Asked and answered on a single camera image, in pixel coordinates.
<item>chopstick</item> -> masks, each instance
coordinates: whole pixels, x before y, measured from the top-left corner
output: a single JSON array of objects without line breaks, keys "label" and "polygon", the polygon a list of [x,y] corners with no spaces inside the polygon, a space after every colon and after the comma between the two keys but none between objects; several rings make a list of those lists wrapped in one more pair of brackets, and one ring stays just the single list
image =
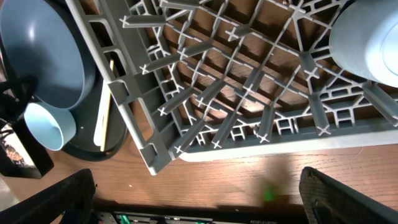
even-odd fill
[{"label": "chopstick", "polygon": [[[109,66],[111,67],[111,70],[113,72],[114,60],[110,61]],[[109,95],[107,95],[106,97],[108,97],[108,99],[106,99],[107,107],[106,107],[106,112],[104,113],[103,122],[102,122],[103,142],[101,144],[101,152],[105,151],[106,131],[108,130],[109,109],[110,109],[110,103],[111,103],[111,92],[109,92]]]}]

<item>gray plastic dish rack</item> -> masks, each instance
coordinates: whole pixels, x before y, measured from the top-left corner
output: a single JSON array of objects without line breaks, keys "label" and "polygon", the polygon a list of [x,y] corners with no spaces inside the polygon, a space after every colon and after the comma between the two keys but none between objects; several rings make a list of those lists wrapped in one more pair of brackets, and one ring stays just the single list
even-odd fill
[{"label": "gray plastic dish rack", "polygon": [[[319,47],[319,43],[328,35],[332,24],[340,14],[347,0],[329,0],[319,6],[323,0],[314,1],[276,1],[259,0],[250,21],[240,24],[224,16],[229,1],[222,1],[218,11],[209,9],[207,0],[141,0],[128,4],[125,0],[98,0],[95,2],[99,15],[88,15],[79,0],[67,0],[69,9],[75,18],[95,62],[108,82],[114,101],[119,107],[124,121],[135,141],[142,158],[152,175],[156,175],[168,163],[177,157],[186,161],[210,161],[233,157],[260,154],[278,154],[316,149],[334,149],[341,147],[392,144],[398,142],[398,95],[387,94],[377,83],[367,80],[354,81],[343,75],[344,70],[330,69],[321,63],[331,58],[328,46]],[[264,3],[271,3],[291,16],[284,23],[276,39],[251,28]],[[322,22],[313,15],[336,8],[329,22]],[[192,19],[196,12],[203,11],[214,17],[213,31],[203,40],[190,32]],[[184,16],[186,21],[181,27],[173,20]],[[299,31],[299,20],[311,21],[324,28],[324,31],[304,50]],[[100,44],[91,23],[102,23],[109,34],[112,44]],[[233,28],[226,30],[228,41],[237,41],[236,48],[227,52],[213,44],[220,23],[228,23]],[[298,50],[283,44],[280,39],[289,24],[295,27]],[[178,35],[178,49],[172,53],[164,37],[164,27],[171,28]],[[151,29],[156,43],[150,44],[144,29]],[[254,66],[239,59],[236,55],[244,39],[253,35],[270,44],[271,50],[260,66]],[[186,46],[187,39],[197,41]],[[264,71],[267,61],[275,49],[287,52],[300,60],[299,65],[287,82]],[[206,55],[217,51],[228,59],[222,76],[216,76],[202,69]],[[116,77],[109,68],[108,53],[117,54],[125,75]],[[197,64],[188,58],[201,55]],[[177,63],[183,63],[192,72],[189,85],[182,82]],[[242,88],[226,82],[226,76],[233,64],[250,69]],[[329,79],[321,87],[313,87],[320,78],[321,71]],[[307,82],[308,91],[299,90],[293,82],[302,74]],[[198,77],[213,80],[204,91],[195,88]],[[262,80],[272,80],[282,91],[269,103],[255,97]],[[217,94],[227,88],[240,97],[238,105],[231,109],[220,103]],[[283,94],[291,92],[307,100],[300,110],[281,111],[276,107]],[[194,97],[204,108],[202,116],[193,112]],[[139,100],[146,118],[153,129],[153,135],[145,140],[129,103]],[[243,101],[264,107],[257,118],[245,118],[240,112]],[[184,124],[178,107],[182,105],[189,124]],[[382,116],[378,118],[356,119],[354,110],[375,107]],[[210,124],[206,116],[210,111],[225,113],[220,124]],[[304,127],[300,119],[312,121]]]}]

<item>wooden table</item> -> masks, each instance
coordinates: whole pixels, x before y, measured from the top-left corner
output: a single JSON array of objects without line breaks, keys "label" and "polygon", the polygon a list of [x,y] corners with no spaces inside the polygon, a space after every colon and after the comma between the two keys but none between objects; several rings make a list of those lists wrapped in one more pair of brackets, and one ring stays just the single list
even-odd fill
[{"label": "wooden table", "polygon": [[[150,134],[142,111],[133,107],[144,134]],[[90,168],[98,184],[96,198],[122,204],[216,208],[260,207],[269,184],[279,189],[280,203],[302,203],[299,178],[305,166],[398,210],[398,145],[355,147],[276,156],[256,156],[189,163],[177,159],[151,176],[128,136],[111,159],[86,162],[64,152],[51,152],[54,168],[41,180],[3,177],[19,200]]]}]

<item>light blue mug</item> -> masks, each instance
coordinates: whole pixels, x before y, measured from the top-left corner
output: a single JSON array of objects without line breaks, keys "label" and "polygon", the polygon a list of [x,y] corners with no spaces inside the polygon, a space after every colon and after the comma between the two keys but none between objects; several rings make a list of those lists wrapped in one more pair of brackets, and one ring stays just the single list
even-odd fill
[{"label": "light blue mug", "polygon": [[61,150],[76,134],[76,122],[68,110],[43,102],[29,103],[24,118],[33,137],[53,151]]}]

